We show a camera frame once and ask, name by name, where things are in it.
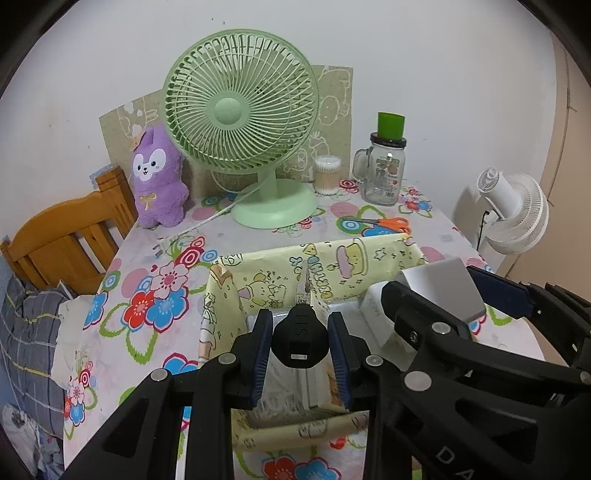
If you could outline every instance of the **yellow patterned paper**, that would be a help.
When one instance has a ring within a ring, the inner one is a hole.
[[[426,263],[406,234],[301,244],[220,257],[205,294],[199,346],[201,361],[229,352],[247,330],[246,317],[260,309],[286,309],[295,302],[304,262],[314,295],[327,303],[358,296],[374,283],[392,280],[403,268]],[[232,415],[233,445],[239,450],[312,445],[319,438],[343,436],[364,428],[360,413],[317,422],[252,429],[241,411]]]

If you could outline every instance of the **chair backrest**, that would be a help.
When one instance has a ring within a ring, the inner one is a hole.
[[[105,226],[113,220],[126,237],[137,219],[134,198],[120,167],[96,178],[98,192],[58,203],[35,215],[0,250],[12,270],[37,288],[55,287],[60,280],[77,294],[95,294],[104,277],[82,248],[79,233],[105,270],[117,245]]]

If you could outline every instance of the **fan hub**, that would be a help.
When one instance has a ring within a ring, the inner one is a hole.
[[[242,105],[235,98],[222,98],[213,107],[213,116],[222,125],[233,125],[242,116]]]

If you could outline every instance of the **floral tablecloth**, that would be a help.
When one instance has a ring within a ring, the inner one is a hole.
[[[404,186],[398,204],[377,207],[364,202],[357,185],[350,180],[341,182],[338,194],[320,197],[312,216],[295,225],[261,231],[237,224],[231,215],[222,215],[199,231],[182,235],[158,254],[158,247],[154,247],[159,238],[182,232],[232,200],[232,195],[199,200],[179,226],[153,230],[136,227],[123,242],[94,298],[82,332],[64,410],[66,465],[152,370],[164,367],[178,374],[196,369],[200,360],[207,360],[199,358],[199,339],[209,334],[201,332],[204,291],[212,262],[220,255],[384,235],[393,231],[361,220],[403,217],[429,261],[460,257],[466,264],[488,268],[454,224],[417,188]],[[343,219],[351,216],[359,221]],[[263,303],[272,306],[274,292],[265,288],[265,283],[257,283],[256,278],[235,282],[244,295],[260,291]],[[470,327],[480,332],[487,318]],[[190,409],[186,408],[178,478],[182,478],[184,470],[189,423]],[[290,451],[237,452],[236,478],[358,480],[362,477],[365,442],[365,432],[360,432]]]

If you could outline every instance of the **purple plush toy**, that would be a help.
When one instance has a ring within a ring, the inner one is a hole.
[[[164,125],[146,129],[134,150],[134,196],[139,224],[175,226],[183,221],[189,189],[181,181],[181,153]]]

